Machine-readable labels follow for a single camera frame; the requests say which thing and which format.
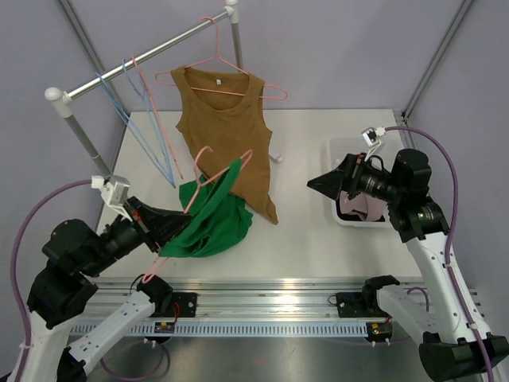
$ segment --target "white tabletop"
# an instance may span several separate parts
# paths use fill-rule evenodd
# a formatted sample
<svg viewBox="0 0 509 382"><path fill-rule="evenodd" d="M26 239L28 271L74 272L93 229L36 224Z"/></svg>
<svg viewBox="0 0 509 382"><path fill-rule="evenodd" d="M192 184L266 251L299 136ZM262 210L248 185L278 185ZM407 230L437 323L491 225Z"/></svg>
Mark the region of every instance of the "white tabletop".
<svg viewBox="0 0 509 382"><path fill-rule="evenodd" d="M273 148L285 160L271 163L270 196L279 224L254 214L253 225L237 246L204 259L171 259L160 272L165 277L190 279L315 279L393 275L420 277L406 246L391 228L352 228L332 218L330 202L306 183L326 169L325 144L332 136L359 137L367 127L394 126L391 110L269 110L267 126L274 132ZM185 179L174 170L177 184L194 179L192 157L175 128L181 113L161 113ZM134 112L131 120L153 136L145 112ZM178 189L152 166L128 131L122 143L115 174L126 177L130 195L153 207L182 209ZM104 209L99 222L112 222L115 213ZM109 267L104 277L137 276L155 255L145 246Z"/></svg>

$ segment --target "clothes hanger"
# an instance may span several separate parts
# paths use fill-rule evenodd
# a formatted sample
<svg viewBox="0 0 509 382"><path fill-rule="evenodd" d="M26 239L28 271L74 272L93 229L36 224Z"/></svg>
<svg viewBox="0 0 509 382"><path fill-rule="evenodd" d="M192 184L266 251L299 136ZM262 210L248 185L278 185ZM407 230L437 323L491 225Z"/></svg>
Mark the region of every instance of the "clothes hanger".
<svg viewBox="0 0 509 382"><path fill-rule="evenodd" d="M192 170L194 171L194 175L196 177L196 191L194 192L194 194L192 195L192 198L191 200L189 201L188 205L185 207L185 210L184 210L184 213L187 213L189 211L189 209L191 208L192 204L194 203L194 200L196 199L196 197L198 196L198 193L200 192L200 189L205 186L205 185L208 185L209 183L213 182L214 180L218 179L221 175L223 175L225 172L228 171L229 167L225 167L224 169L222 169L220 172L218 172L216 175L214 175L213 177L209 178L207 181L205 182L201 182L200 180L200 169L198 168L198 161L200 160L200 157L201 155L206 151L206 150L209 150L211 152L213 152L214 150L210 147L210 146L205 146L204 148L202 148L200 150L200 152L198 153L198 155L196 156L196 159L194 160L194 163L192 164ZM242 167L240 167L240 170L242 171L244 169L244 167L246 167L247 163L251 160L251 157L253 156L253 150L249 149L248 151L246 151L244 154L242 154L242 156L240 157L240 159L244 160L243 164L242 164ZM143 278L142 278L142 283L144 284L147 284L151 279L153 279L153 277L161 270L161 268L165 265L165 263L170 259L169 257L163 259L160 263L158 263L158 260L160 259L160 257L157 257L153 262L152 264L150 265L150 267L146 270L145 274L143 275Z"/></svg>
<svg viewBox="0 0 509 382"><path fill-rule="evenodd" d="M200 65L200 64L204 64L205 62L209 62L209 61L212 61L212 60L215 60L215 59L219 59L222 62L224 62L226 65L231 66L232 68L238 70L239 72L249 75L248 72L246 72L245 70L242 70L241 68L235 66L230 61L224 59L221 56L221 53L220 53L220 28L219 28L216 20L214 20L213 18L210 18L209 16L202 17L201 20L210 20L210 21L212 21L214 23L214 26L216 28L216 52L214 53L214 56L208 58L207 60L203 60L203 61L196 62L194 64L187 65L186 68L190 68L192 66L197 66L197 65ZM158 74L156 74L155 79L156 79L156 82L158 84L167 85L167 86L176 86L175 84L171 84L171 83L165 82L163 80L159 80L158 77L160 75L163 75L163 74L170 74L170 71L159 72ZM286 100L288 98L288 92L285 89L280 88L279 86L276 86L276 85L273 85L273 84L265 84L264 88L277 89L277 90L280 90L283 93L285 93L285 95L283 97L273 97L273 96L268 96L268 95L261 95L260 96L261 99L275 99L277 101L284 101L284 100ZM191 87L191 89L193 89L193 90L200 90L202 92L228 94L228 95L231 95L231 96L245 96L245 94L242 94L242 93L223 92L223 91L220 91L220 90L212 90L212 89L204 89L204 88L193 88L193 87Z"/></svg>
<svg viewBox="0 0 509 382"><path fill-rule="evenodd" d="M126 60L122 60L122 68L123 68L124 73L126 74L127 80L129 81L131 87L133 88L133 91L138 95L140 100L145 104L145 110L146 110L147 115L149 116L150 125L152 126L152 130L154 131L155 135L157 136L157 142L159 143L159 147L161 149L161 152L163 154L163 157L165 159L165 164L166 164L166 168L163 169L161 163L159 163L161 168L158 168L158 169L163 173L166 180L168 180L169 184L173 188L176 188L177 186L175 185L175 180L173 179L173 171L172 171L172 167L171 167L171 163L170 163L171 154L169 152L168 146L165 144L165 139L162 136L163 133L162 133L161 126L159 126L159 124L157 123L157 120L155 119L155 113L153 111L152 105L151 105L149 97L147 95L147 90L143 83L142 77L138 73L138 79L139 79L139 83L141 85L141 87L138 88L134 84L133 79L131 79L131 75L129 74L129 72L126 69Z"/></svg>
<svg viewBox="0 0 509 382"><path fill-rule="evenodd" d="M138 74L139 74L140 78L142 79L143 87L146 90L146 94L149 96L150 104L152 105L153 113L156 116L157 124L159 125L159 128L161 129L161 131L162 131L162 133L163 133L163 135L165 137L166 145L168 146L169 152L171 153L173 161L175 162L175 166L177 168L177 171L178 171L179 175L181 176L181 179L184 179L184 175L182 174L181 167L179 166L178 161L177 161L177 156L175 155L175 152L173 151L172 145L171 145L171 143L169 141L169 138L168 138L168 134L166 134L166 129L164 128L164 126L162 124L161 116L159 115L159 111L157 110L157 106L156 106L155 100L153 99L152 92L150 91L150 87L149 87L149 85L147 83L147 80L146 80L146 77L145 77L145 73L142 71L142 68L140 68L138 66L138 63L134 59L134 56L131 56L131 59L133 60L134 66L138 70Z"/></svg>

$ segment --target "green cloth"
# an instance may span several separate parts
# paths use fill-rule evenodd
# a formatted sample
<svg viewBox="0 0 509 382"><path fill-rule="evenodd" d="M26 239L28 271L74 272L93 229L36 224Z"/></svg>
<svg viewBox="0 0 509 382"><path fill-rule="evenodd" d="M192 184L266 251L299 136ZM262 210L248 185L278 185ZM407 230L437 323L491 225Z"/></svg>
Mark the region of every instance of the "green cloth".
<svg viewBox="0 0 509 382"><path fill-rule="evenodd" d="M212 256L233 247L246 237L253 214L246 210L243 199L229 193L241 166L242 161L237 159L215 184L200 188L189 210L191 223L161 249L159 256ZM195 191L196 181L179 188L179 198L184 208Z"/></svg>

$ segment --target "metal frame pole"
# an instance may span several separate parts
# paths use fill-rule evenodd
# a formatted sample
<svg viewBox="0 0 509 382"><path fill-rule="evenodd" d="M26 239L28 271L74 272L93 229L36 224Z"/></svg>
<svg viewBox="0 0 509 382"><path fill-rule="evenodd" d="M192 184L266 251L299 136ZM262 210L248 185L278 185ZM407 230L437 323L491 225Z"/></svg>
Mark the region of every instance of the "metal frame pole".
<svg viewBox="0 0 509 382"><path fill-rule="evenodd" d="M433 54L431 61L428 63L428 66L424 71L424 74L419 80L419 83L415 88L414 93L410 97L410 100L408 101L408 104L406 105L402 113L405 122L408 122L408 118L414 111L417 103L422 97L422 94L426 90L426 87L428 86L431 78L433 77L433 74L437 71L438 65L442 62L442 59L447 53L451 45L451 42L453 41L453 38L456 36L458 29L463 24L468 13L472 9L472 5L474 4L475 1L476 0L463 0L463 2L461 2L460 6L458 7L456 14L454 15L451 23L449 24L447 31L445 32L443 38L441 39L440 44L435 50L435 53Z"/></svg>
<svg viewBox="0 0 509 382"><path fill-rule="evenodd" d="M240 32L239 32L239 11L238 0L227 0L227 9L231 9L230 23L231 23L231 36L233 37L233 49L235 50L235 61L239 68L244 69L244 62L242 58L242 49L240 47Z"/></svg>
<svg viewBox="0 0 509 382"><path fill-rule="evenodd" d="M224 18L227 18L229 15L230 15L230 12L228 10L224 10L220 14L213 17L213 19L215 21L219 21L219 20L223 20ZM178 36L175 36L174 38L171 38L171 39L163 42L162 44L155 46L150 50L147 50L146 52L140 54L139 56L135 57L134 59L136 60L136 62L138 64L141 64L143 61L147 61L148 59L156 56L157 54L164 52L166 49L171 48L172 46L182 42L183 40L197 34L201 30L206 29L207 27L209 27L212 24L213 23L210 20L204 21L204 22L198 24L197 26L179 34ZM128 60L125 64L125 69L130 70L132 68L134 68L134 62L133 62L133 60ZM109 81L109 80L115 78L116 76L118 76L119 74L122 74L123 72L124 72L124 65L120 64L116 68L113 68L113 69L101 74L101 77L103 78L103 80ZM65 95L70 100L73 100L73 99L76 99L76 98L82 96L86 92L89 92L93 88L97 88L100 84L101 84L101 79L95 78L91 81L86 82L85 84L80 85L78 88L76 88L74 90L66 92Z"/></svg>

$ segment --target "black mount bracket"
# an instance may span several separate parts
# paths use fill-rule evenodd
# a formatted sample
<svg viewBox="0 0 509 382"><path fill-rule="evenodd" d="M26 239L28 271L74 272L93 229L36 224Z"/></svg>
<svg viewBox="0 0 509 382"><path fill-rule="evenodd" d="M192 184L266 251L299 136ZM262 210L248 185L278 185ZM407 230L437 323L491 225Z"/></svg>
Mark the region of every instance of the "black mount bracket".
<svg viewBox="0 0 509 382"><path fill-rule="evenodd" d="M376 291L387 285L399 285L393 276L367 279L361 292L336 293L336 307L340 318L389 318L376 302Z"/></svg>
<svg viewBox="0 0 509 382"><path fill-rule="evenodd" d="M147 284L139 283L136 290L140 290L155 302L156 311L151 317L194 318L198 294L192 292L173 292L173 288L160 277L154 276Z"/></svg>

